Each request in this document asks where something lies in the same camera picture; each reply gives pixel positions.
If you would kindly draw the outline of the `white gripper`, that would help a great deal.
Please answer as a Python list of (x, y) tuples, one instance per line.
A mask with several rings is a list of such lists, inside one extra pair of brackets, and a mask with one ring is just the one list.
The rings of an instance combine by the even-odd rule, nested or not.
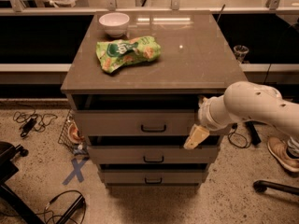
[(209, 130), (221, 130), (233, 123), (222, 97), (206, 98), (204, 95), (200, 95), (198, 105), (198, 119), (202, 126), (196, 124), (192, 126), (183, 145), (185, 149), (198, 147), (209, 137)]

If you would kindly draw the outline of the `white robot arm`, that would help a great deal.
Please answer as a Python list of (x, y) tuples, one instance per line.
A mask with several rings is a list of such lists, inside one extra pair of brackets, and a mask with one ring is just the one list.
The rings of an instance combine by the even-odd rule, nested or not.
[(194, 124), (184, 147), (194, 149), (208, 138), (211, 131), (250, 120), (275, 127), (287, 134), (290, 142), (299, 144), (299, 104), (286, 101), (270, 86), (248, 81), (230, 85), (219, 97), (199, 100), (199, 124)]

